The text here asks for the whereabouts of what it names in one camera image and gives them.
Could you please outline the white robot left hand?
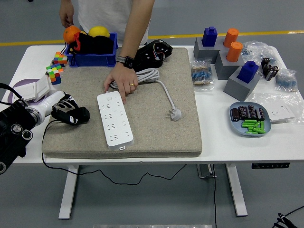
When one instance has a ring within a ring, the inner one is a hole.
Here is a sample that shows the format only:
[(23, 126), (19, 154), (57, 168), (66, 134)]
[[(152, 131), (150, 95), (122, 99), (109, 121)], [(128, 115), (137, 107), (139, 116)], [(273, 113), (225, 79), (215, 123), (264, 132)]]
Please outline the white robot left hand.
[(70, 94), (57, 91), (36, 106), (38, 113), (37, 124), (41, 124), (44, 122), (46, 116), (51, 115), (56, 120), (66, 124), (76, 125), (78, 119), (67, 112), (73, 111), (78, 107), (75, 99)]

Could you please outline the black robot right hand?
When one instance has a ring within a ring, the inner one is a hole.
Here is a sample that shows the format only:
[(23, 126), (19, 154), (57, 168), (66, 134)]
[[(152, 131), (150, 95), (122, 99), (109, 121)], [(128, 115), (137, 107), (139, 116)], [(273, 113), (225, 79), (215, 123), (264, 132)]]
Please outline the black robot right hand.
[(273, 225), (274, 228), (297, 228), (297, 226), (282, 213), (278, 213), (277, 222)]

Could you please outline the person's left hand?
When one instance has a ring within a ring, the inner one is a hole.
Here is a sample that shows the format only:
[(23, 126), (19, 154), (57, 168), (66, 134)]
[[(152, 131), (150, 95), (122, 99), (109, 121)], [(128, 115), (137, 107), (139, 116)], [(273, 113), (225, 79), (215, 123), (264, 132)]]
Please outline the person's left hand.
[(104, 92), (106, 92), (111, 82), (116, 82), (123, 104), (126, 104), (126, 96), (136, 90), (138, 78), (133, 69), (125, 67), (122, 63), (117, 62), (115, 67), (105, 78)]

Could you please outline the person's right hand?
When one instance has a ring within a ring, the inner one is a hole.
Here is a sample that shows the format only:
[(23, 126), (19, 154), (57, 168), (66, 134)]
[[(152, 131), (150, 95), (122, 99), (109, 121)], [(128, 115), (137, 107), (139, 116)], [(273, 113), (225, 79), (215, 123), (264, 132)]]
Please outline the person's right hand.
[(64, 28), (74, 25), (74, 6), (71, 2), (62, 2), (59, 9), (59, 17)]

